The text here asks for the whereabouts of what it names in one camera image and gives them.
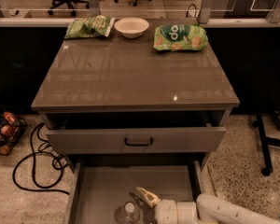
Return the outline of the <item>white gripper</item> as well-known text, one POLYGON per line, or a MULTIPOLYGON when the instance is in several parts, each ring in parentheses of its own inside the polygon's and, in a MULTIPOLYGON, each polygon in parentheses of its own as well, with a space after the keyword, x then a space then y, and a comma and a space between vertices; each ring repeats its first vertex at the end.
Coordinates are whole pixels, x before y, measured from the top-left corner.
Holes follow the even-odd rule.
POLYGON ((161 200, 156 194, 137 187, 136 191, 150 208, 155 210, 157 224, 199 224, 195 202, 161 200))

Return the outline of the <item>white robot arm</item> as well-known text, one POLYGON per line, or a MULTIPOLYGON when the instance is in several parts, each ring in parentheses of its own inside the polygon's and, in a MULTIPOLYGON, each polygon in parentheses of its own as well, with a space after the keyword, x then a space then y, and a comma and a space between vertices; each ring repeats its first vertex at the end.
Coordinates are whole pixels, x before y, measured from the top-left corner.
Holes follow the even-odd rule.
POLYGON ((154 209, 157 224, 280 224, 241 206, 202 193, 195 202, 160 199, 156 194, 136 188, 142 199, 154 209))

